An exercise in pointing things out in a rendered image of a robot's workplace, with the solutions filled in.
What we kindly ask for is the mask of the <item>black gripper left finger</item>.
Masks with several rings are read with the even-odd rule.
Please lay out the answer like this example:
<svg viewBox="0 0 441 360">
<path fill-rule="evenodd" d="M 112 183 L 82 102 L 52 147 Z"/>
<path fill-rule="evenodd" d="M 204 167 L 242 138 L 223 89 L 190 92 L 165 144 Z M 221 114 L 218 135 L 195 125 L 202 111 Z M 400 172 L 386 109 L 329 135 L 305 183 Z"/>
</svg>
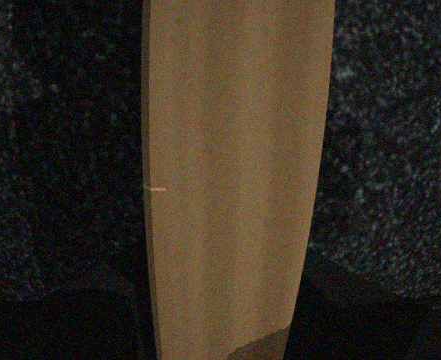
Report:
<svg viewBox="0 0 441 360">
<path fill-rule="evenodd" d="M 44 299 L 0 300 L 0 360 L 156 360 L 145 235 Z"/>
</svg>

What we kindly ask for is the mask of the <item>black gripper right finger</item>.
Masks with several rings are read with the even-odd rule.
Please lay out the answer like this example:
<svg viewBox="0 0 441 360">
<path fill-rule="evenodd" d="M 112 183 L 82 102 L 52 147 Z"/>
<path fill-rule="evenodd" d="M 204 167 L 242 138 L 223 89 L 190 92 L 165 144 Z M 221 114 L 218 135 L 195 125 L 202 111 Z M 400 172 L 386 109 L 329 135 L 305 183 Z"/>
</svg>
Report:
<svg viewBox="0 0 441 360">
<path fill-rule="evenodd" d="M 441 295 L 395 295 L 308 245 L 283 360 L 423 360 L 436 351 Z"/>
</svg>

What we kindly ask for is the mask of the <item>brown wooden board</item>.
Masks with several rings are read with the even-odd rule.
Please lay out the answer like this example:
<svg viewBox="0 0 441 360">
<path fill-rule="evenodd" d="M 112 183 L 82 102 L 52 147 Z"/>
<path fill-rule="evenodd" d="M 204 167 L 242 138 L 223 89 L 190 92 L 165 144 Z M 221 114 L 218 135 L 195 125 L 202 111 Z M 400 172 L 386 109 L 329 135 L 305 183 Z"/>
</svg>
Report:
<svg viewBox="0 0 441 360">
<path fill-rule="evenodd" d="M 335 0 L 143 0 L 157 360 L 283 360 L 307 255 Z"/>
</svg>

